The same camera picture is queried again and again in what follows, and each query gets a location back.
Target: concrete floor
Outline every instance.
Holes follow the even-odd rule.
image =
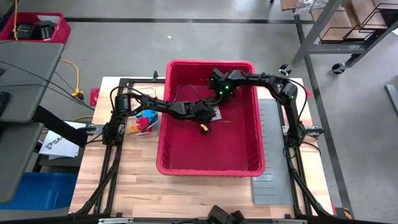
[[[279,1],[263,0],[30,0],[21,10],[61,11],[67,17],[133,17],[192,19],[293,19],[281,12]],[[299,48],[295,25],[277,24],[159,24],[70,23],[72,33],[63,58],[80,69],[80,88],[89,97],[104,76],[164,76],[175,58],[248,60],[258,72],[277,73]],[[348,55],[313,55],[312,62],[325,104],[338,157],[356,219],[395,223],[398,220],[398,117],[384,90],[398,70],[398,36],[387,36],[374,50],[344,74],[328,73]],[[75,84],[75,73],[60,63],[57,71]],[[304,62],[292,77],[310,88]],[[54,76],[53,82],[62,83]],[[320,124],[310,99],[315,124]],[[48,90],[42,106],[63,119],[92,114]],[[323,168],[331,198],[340,206],[336,180],[324,139],[320,140]]]

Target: blue container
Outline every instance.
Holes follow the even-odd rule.
[[[70,206],[76,174],[25,173],[14,200],[0,204],[8,210],[52,210]]]

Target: red crate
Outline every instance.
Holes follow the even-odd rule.
[[[241,69],[254,73],[254,65],[243,61],[173,60],[167,65],[164,100],[172,101],[178,88],[193,85],[202,99],[214,96],[208,89],[214,68],[221,72]],[[266,164],[256,88],[242,86],[236,96],[220,106],[221,120],[210,123],[211,133],[200,134],[199,124],[162,116],[156,166],[165,175],[216,175],[255,177]],[[197,101],[194,91],[184,87],[177,101]]]
[[[0,32],[0,40],[14,40],[11,39],[11,33],[14,30],[14,14],[12,13],[7,24],[4,26],[3,30]],[[67,44],[68,37],[71,31],[69,24],[66,22],[63,14],[60,12],[18,12],[17,14],[17,24],[26,23],[32,24],[34,22],[39,22],[40,19],[37,16],[59,16],[60,20],[55,28],[55,31],[50,40],[21,40],[29,42],[49,42],[49,43],[59,43]]]

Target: yellow object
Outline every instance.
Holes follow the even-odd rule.
[[[80,76],[79,76],[79,68],[78,68],[73,62],[71,62],[71,61],[69,61],[69,60],[67,60],[67,59],[61,58],[60,60],[63,61],[63,62],[66,62],[66,63],[68,63],[68,64],[70,64],[70,65],[73,66],[73,67],[75,68],[75,70],[76,70],[76,88],[75,88],[75,92],[74,92],[74,93],[71,93],[71,96],[77,97],[79,93],[84,94],[83,91],[80,91],[80,90],[79,90],[79,77],[80,77]]]
[[[130,132],[131,132],[131,134],[138,133],[139,131],[140,131],[139,125],[132,125],[132,126],[130,126]]]
[[[201,124],[200,125],[202,128],[203,128],[203,130],[205,130],[205,131],[208,131],[209,129],[206,127],[206,125],[204,125],[204,124]]]
[[[18,0],[15,0],[15,10],[14,10],[14,37],[15,40],[18,40],[17,37],[17,12],[18,12]]]

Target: yellow extension cord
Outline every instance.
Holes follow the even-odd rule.
[[[71,66],[73,66],[73,68],[75,68],[76,70],[76,88],[75,88],[75,92],[71,93],[71,96],[73,97],[78,97],[78,94],[84,94],[83,91],[79,90],[79,68],[71,61],[67,60],[67,59],[63,59],[61,58],[60,61],[66,62],[68,64],[70,64]]]
[[[18,40],[18,37],[17,37],[17,11],[18,11],[18,0],[15,0],[15,12],[14,12],[14,37],[15,37],[15,40]]]

